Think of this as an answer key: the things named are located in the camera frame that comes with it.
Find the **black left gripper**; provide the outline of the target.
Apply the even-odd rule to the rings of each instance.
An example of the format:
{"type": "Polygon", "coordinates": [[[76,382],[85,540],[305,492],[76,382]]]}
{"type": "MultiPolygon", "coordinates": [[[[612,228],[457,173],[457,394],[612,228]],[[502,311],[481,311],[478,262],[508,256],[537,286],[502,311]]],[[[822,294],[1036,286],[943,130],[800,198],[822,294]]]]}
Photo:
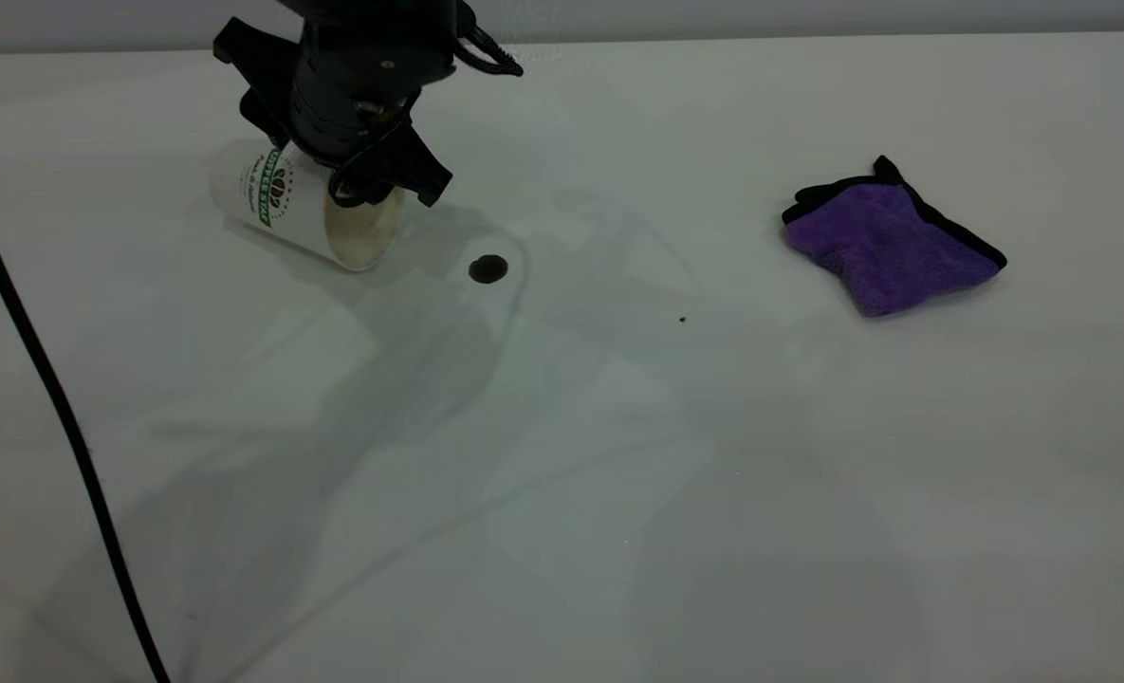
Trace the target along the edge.
{"type": "Polygon", "coordinates": [[[453,1],[284,1],[298,44],[233,17],[214,57],[247,83],[241,116],[277,148],[293,144],[328,169],[333,203],[379,206],[402,189],[434,206],[452,173],[410,122],[424,86],[448,78],[453,1]]]}

